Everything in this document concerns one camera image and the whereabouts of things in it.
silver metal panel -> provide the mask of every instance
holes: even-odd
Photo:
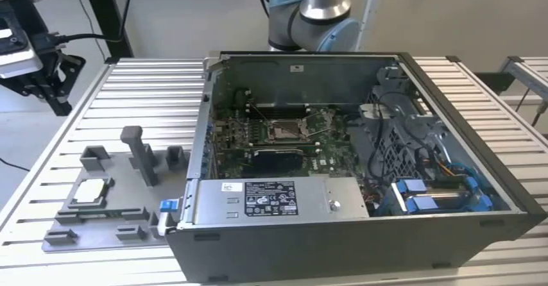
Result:
[[[364,218],[368,216],[360,197],[355,178],[299,177],[283,178],[293,182],[293,193],[299,206],[297,215],[283,216],[247,216],[244,212],[244,184],[247,182],[271,181],[268,178],[248,180],[203,180],[197,189],[193,223],[200,226],[212,224],[259,225],[285,223],[320,223],[343,221],[344,219]],[[239,183],[240,191],[223,191],[224,183]],[[330,209],[330,201],[339,203],[336,210]]]
[[[548,58],[534,64],[548,65]],[[458,63],[444,57],[418,58],[418,64],[430,70],[430,77],[440,87],[474,86],[478,94],[451,93],[446,97],[458,111],[466,116],[485,116],[485,111],[498,111],[506,118],[494,120],[469,120],[501,161],[513,174],[522,178],[521,183],[527,192],[537,197],[538,203],[548,209],[548,148],[542,138],[523,120],[499,101],[495,95],[474,79]],[[39,280],[56,281],[57,285],[73,283],[70,276],[85,277],[85,282],[94,285],[142,285],[184,283],[184,275],[172,257],[169,248],[118,249],[112,251],[89,251],[84,253],[43,254],[39,240],[49,228],[50,218],[60,207],[57,200],[68,193],[69,183],[76,179],[80,163],[76,149],[84,144],[106,141],[120,150],[126,150],[118,143],[118,131],[124,125],[138,124],[144,127],[144,138],[154,146],[170,142],[192,142],[195,118],[180,114],[168,114],[176,108],[191,108],[199,105],[201,91],[185,90],[102,90],[105,84],[121,82],[195,83],[192,78],[201,77],[195,71],[192,78],[185,69],[200,69],[201,60],[121,60],[117,65],[105,68],[92,83],[82,101],[65,125],[43,151],[25,181],[0,212],[0,221],[5,220],[0,230],[0,283],[6,285],[31,285]],[[126,109],[142,108],[141,117],[92,117],[108,115],[108,112],[132,115]],[[150,114],[160,110],[160,116]],[[525,236],[510,242],[498,242],[479,252],[458,269],[414,271],[404,273],[370,274],[289,281],[292,285],[543,285],[548,280],[548,221],[534,227]],[[279,285],[279,282],[264,282],[261,286]]]

warning label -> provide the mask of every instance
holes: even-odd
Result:
[[[245,182],[245,215],[297,215],[293,181]]]

slotted metal table surface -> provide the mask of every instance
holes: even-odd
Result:
[[[461,63],[442,57],[415,59],[548,210],[545,140]],[[77,157],[85,146],[100,144],[109,152],[126,152],[117,137],[122,126],[137,124],[144,127],[142,138],[152,148],[181,145],[189,149],[201,97],[201,74],[201,60],[126,59],[104,67],[0,212],[0,283],[185,284],[166,246],[52,254],[42,253],[39,246],[80,171]],[[546,285],[548,221],[518,240],[491,244],[458,269],[249,285],[400,284]]]

